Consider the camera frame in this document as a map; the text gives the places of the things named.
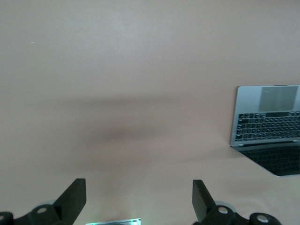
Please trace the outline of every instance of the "laptop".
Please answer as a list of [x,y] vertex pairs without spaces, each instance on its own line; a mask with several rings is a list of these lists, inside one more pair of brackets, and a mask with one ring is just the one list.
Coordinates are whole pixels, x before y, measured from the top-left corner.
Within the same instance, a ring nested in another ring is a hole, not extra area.
[[276,176],[300,174],[300,85],[239,86],[230,145]]

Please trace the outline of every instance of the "black keyboard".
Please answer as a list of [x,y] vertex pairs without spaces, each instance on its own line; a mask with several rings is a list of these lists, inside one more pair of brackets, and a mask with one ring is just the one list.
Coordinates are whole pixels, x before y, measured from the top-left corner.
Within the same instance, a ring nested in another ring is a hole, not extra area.
[[300,112],[239,114],[236,142],[300,137]]
[[242,153],[274,174],[300,171],[299,146],[246,150]]

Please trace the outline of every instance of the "black clamp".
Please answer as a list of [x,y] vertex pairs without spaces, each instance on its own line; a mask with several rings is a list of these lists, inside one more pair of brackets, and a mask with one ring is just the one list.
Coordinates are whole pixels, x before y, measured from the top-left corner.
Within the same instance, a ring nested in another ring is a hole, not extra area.
[[202,180],[193,181],[193,207],[198,222],[193,225],[281,225],[273,216],[253,213],[249,220],[223,205],[216,205]]
[[17,219],[0,212],[0,225],[72,225],[85,203],[85,179],[76,179],[52,205],[40,205]]

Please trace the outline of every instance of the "screw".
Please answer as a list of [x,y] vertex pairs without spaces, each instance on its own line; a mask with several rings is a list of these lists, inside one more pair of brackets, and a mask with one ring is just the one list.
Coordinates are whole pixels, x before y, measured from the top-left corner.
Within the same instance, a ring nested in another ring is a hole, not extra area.
[[219,210],[219,212],[222,213],[222,214],[227,214],[227,213],[228,213],[228,210],[227,210],[225,207],[223,207],[223,206],[222,206],[222,207],[219,207],[218,210]]
[[263,215],[258,215],[258,216],[257,216],[257,219],[258,219],[258,221],[260,221],[260,222],[262,222],[262,223],[268,223],[268,222],[269,222],[268,218],[266,218],[266,217],[263,216]]
[[38,210],[37,210],[37,213],[38,213],[38,214],[41,214],[41,213],[44,213],[44,212],[46,212],[46,211],[47,211],[47,208],[43,207],[43,208],[38,209]]

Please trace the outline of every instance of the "keyboard key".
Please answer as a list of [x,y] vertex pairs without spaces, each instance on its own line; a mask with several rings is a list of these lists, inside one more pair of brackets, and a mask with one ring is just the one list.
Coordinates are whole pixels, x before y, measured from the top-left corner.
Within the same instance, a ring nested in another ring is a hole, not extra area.
[[237,129],[244,129],[246,127],[246,125],[245,124],[238,124],[238,127],[237,127]]
[[266,113],[266,117],[284,117],[288,116],[289,112],[268,112]]
[[238,124],[244,124],[244,123],[248,123],[249,122],[249,120],[248,119],[240,119],[240,120],[238,120]]

